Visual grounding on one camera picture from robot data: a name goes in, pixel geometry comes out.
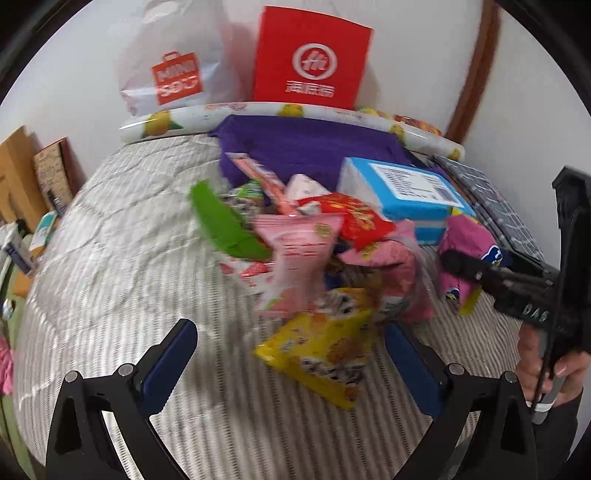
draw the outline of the red shopping bag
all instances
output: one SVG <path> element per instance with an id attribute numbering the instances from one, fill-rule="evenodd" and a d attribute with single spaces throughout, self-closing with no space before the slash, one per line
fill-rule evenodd
<path id="1" fill-rule="evenodd" d="M 371 34 L 331 15 L 265 7 L 254 100 L 353 109 Z"/>
<path id="2" fill-rule="evenodd" d="M 181 55 L 178 51 L 172 51 L 165 54 L 162 60 L 162 63 L 152 67 L 159 105 L 203 91 L 199 63 L 194 53 Z"/>

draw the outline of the blue tissue package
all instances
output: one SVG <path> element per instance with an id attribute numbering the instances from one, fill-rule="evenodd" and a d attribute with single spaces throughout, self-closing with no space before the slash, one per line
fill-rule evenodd
<path id="1" fill-rule="evenodd" d="M 453 207 L 475 215 L 441 175 L 366 158 L 343 161 L 337 191 L 358 198 L 390 220 L 413 220 L 421 245 L 440 242 Z"/>

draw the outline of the gray checkered fabric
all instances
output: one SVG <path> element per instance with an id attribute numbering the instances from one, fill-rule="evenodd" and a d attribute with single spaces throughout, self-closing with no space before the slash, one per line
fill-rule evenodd
<path id="1" fill-rule="evenodd" d="M 137 362 L 180 317 L 199 344 L 152 423 L 191 479 L 391 480 L 419 443 L 422 415 L 378 341 L 357 407 L 343 411 L 252 353 L 280 321 L 225 277 L 187 199 L 196 181 L 224 188 L 215 139 L 153 140 L 110 156 L 74 200 L 46 252 L 22 321 L 14 405 L 44 462 L 62 378 Z M 433 248 L 426 249 L 433 260 Z M 427 285 L 435 318 L 414 326 L 445 362 L 498 377 L 517 359 L 518 323 L 483 296 L 459 318 Z M 111 415 L 129 477 L 140 479 Z M 464 435 L 475 426 L 470 417 Z"/>
<path id="2" fill-rule="evenodd" d="M 544 260 L 544 254 L 528 228 L 486 175 L 480 170 L 439 155 L 434 155 L 429 160 L 446 170 L 476 198 L 471 202 L 472 206 L 502 244 L 508 241 L 517 252 Z"/>

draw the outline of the white wall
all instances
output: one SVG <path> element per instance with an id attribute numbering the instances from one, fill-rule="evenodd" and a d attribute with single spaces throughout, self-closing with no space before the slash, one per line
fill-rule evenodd
<path id="1" fill-rule="evenodd" d="M 91 175 L 119 146 L 127 119 L 113 60 L 131 38 L 129 20 L 144 0 L 93 0 L 37 53 L 0 105 L 0 140 L 24 124 L 42 145 L 67 135 Z M 225 0 L 235 27 L 235 58 L 252 79 L 265 0 Z M 359 104 L 414 116 L 445 130 L 478 34 L 474 0 L 283 0 L 375 29 Z"/>
<path id="2" fill-rule="evenodd" d="M 546 261 L 558 267 L 551 182 L 564 165 L 591 173 L 591 116 L 552 57 L 506 12 L 491 76 L 464 146 L 466 162 L 491 178 Z M 591 375 L 585 386 L 576 443 L 591 419 Z"/>

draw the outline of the yellow snack package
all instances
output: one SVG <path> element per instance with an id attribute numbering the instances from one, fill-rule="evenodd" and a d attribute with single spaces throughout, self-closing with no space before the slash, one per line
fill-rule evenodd
<path id="1" fill-rule="evenodd" d="M 336 288 L 255 349 L 269 366 L 348 410 L 371 354 L 372 302 L 363 288 Z"/>

